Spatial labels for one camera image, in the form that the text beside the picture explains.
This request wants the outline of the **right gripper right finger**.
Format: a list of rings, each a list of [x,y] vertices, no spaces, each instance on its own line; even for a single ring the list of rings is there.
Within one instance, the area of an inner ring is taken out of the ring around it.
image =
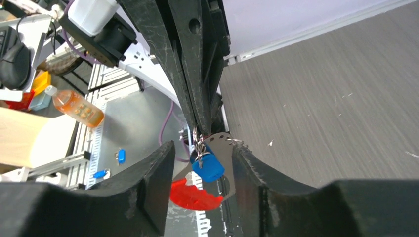
[[[416,179],[340,179],[314,188],[232,152],[239,220],[246,237],[416,237]]]

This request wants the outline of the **key with blue tag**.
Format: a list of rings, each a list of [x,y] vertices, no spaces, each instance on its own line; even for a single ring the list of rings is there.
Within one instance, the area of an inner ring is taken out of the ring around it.
[[[202,168],[199,168],[198,163],[194,162],[197,156],[195,150],[190,155],[190,163],[192,164],[192,170],[200,176],[203,181],[214,182],[224,175],[225,168],[208,145],[206,145],[206,153],[207,154],[202,157]]]

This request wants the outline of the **silver split keyring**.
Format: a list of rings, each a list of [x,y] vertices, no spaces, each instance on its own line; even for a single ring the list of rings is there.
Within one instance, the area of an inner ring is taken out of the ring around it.
[[[202,157],[206,154],[206,146],[202,141],[202,136],[198,131],[198,126],[193,128],[193,141],[194,141],[194,148],[197,153],[197,156],[194,162],[198,163],[199,168],[203,167]]]

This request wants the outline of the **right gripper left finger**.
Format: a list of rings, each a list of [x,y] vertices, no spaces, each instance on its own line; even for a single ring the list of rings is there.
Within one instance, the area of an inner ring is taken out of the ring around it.
[[[49,183],[1,183],[3,237],[161,237],[175,145],[93,185],[69,191]]]

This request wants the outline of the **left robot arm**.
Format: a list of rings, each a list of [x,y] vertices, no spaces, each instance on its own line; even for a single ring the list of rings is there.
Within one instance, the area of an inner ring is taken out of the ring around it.
[[[167,76],[190,127],[221,130],[216,91],[230,54],[221,0],[75,0],[60,19],[64,32],[100,63],[122,66],[141,33]]]

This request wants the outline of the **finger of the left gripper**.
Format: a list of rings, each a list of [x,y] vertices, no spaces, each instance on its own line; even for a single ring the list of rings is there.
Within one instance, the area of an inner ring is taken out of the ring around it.
[[[192,104],[192,123],[212,134],[212,107],[229,55],[229,29],[221,0],[170,0],[180,41],[180,63]]]
[[[128,18],[134,24],[154,54],[178,97],[188,125],[197,121],[192,108],[184,69],[180,62],[181,45],[173,14],[167,0],[119,0]]]

